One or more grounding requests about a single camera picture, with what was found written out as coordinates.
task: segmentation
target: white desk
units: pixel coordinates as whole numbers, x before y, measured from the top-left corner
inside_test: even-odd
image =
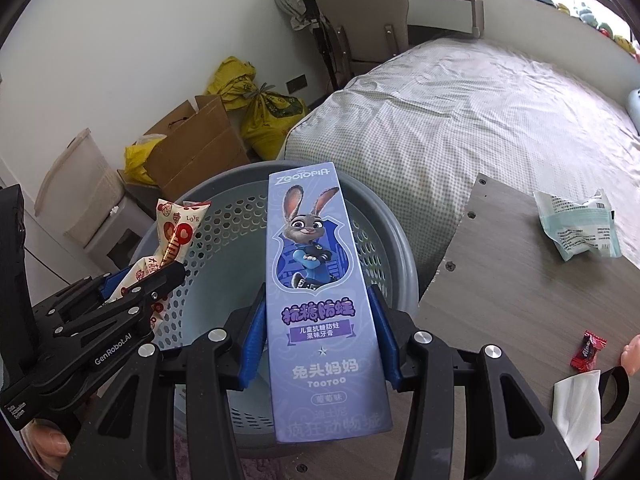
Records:
[[[484,9],[481,0],[409,0],[407,24],[445,28],[480,38]]]

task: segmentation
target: purple banner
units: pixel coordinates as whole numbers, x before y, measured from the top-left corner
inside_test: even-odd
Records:
[[[289,343],[300,343],[302,341],[313,341],[341,335],[351,335],[350,320],[341,319],[340,321],[318,322],[313,325],[290,328]]]

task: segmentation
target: wall outlet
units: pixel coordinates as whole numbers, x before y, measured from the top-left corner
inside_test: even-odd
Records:
[[[297,92],[298,90],[302,90],[306,88],[306,76],[303,74],[291,81],[287,81],[287,92],[293,94],[293,92]]]

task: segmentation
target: wooden table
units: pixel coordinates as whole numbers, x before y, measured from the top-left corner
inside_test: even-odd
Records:
[[[590,253],[564,262],[540,227],[533,198],[479,175],[414,321],[455,348],[478,351],[485,344],[497,344],[550,411],[554,383],[575,373],[569,361],[584,330],[607,339],[598,354],[602,370],[619,364],[622,347],[640,333],[640,270],[626,258]],[[452,479],[462,478],[465,447],[464,391],[457,390]],[[282,459],[284,476],[393,478],[411,394],[390,392],[389,399],[393,431],[305,447],[298,456]],[[640,374],[630,378],[629,398],[620,416],[602,427],[601,467],[639,411]]]

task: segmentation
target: yellow plastic bag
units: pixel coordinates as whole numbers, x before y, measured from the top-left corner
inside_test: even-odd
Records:
[[[217,94],[222,98],[225,110],[237,110],[248,106],[250,100],[244,95],[255,92],[255,68],[251,63],[240,61],[237,57],[227,57],[213,75],[207,86],[207,94]]]
[[[302,99],[270,88],[264,84],[255,93],[240,126],[240,136],[264,160],[275,160],[289,130],[309,113]]]
[[[124,174],[140,184],[155,186],[156,182],[146,172],[145,162],[151,154],[151,150],[166,136],[152,137],[153,139],[141,139],[142,142],[138,141],[134,145],[124,148]]]

